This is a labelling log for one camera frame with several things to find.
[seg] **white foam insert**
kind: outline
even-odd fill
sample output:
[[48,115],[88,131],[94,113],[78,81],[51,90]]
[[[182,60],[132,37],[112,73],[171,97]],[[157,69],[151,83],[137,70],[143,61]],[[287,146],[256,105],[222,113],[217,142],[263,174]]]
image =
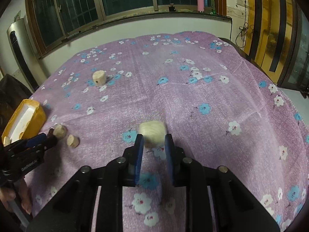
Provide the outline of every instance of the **white foam insert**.
[[23,108],[19,112],[9,132],[8,137],[11,139],[12,143],[20,139],[19,136],[22,132],[25,131],[27,123],[31,120],[34,114],[34,110],[35,110],[34,106],[28,104],[23,105]]

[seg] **beige cylinder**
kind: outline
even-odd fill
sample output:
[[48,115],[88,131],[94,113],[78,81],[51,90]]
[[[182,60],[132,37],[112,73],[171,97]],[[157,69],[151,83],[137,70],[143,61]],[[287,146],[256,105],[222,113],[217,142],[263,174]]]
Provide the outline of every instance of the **beige cylinder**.
[[92,75],[92,80],[95,83],[96,86],[102,86],[106,83],[106,74],[102,70],[96,71]]

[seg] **window frame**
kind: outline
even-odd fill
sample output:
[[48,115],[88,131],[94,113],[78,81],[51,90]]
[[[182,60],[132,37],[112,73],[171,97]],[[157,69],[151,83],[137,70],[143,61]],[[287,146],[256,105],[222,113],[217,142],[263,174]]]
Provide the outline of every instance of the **window frame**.
[[[131,18],[136,17],[140,15],[148,15],[148,14],[159,14],[159,13],[166,13],[169,12],[169,6],[170,5],[158,5],[157,0],[152,0],[153,5],[149,7],[142,7],[137,9],[131,9],[127,11],[122,11],[116,14],[112,14],[109,16],[106,16],[104,11],[104,5],[102,0],[94,0],[95,3],[95,9],[97,11],[98,19],[95,21],[92,21],[88,24],[85,24],[83,26],[78,27],[77,29],[74,29],[70,32],[66,32],[64,28],[64,22],[62,21],[61,12],[59,11],[59,4],[60,0],[54,0],[54,5],[56,9],[57,18],[59,21],[59,25],[62,31],[62,37],[57,39],[55,42],[51,43],[50,45],[46,46],[40,29],[38,27],[36,14],[34,11],[34,4],[33,0],[25,0],[26,4],[26,14],[28,19],[28,24],[30,28],[30,33],[32,35],[34,44],[36,46],[37,52],[38,52],[38,58],[42,58],[45,55],[47,55],[52,49],[56,48],[59,45],[62,45],[63,43],[69,41],[72,37],[75,37],[76,35],[90,32],[92,29],[96,29],[97,27],[109,23],[112,21],[124,19],[124,18]],[[175,9],[177,12],[194,12],[197,11],[196,5],[179,5],[175,4]],[[210,13],[212,7],[205,7],[205,13]]]

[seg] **window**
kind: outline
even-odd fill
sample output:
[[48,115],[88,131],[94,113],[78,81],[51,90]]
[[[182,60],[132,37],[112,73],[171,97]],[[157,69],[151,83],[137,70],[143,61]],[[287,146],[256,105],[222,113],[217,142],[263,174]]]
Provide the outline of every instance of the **window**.
[[197,0],[26,0],[29,28],[40,56],[105,22],[139,14],[197,10]]

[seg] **blue gripper pad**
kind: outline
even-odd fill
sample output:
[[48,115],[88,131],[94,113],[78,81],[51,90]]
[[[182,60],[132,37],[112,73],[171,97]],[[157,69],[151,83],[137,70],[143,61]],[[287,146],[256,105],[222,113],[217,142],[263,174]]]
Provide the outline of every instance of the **blue gripper pad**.
[[144,137],[138,134],[134,143],[134,148],[137,149],[136,159],[135,159],[135,178],[134,183],[137,185],[139,182],[139,175],[141,173],[143,150],[144,150]]

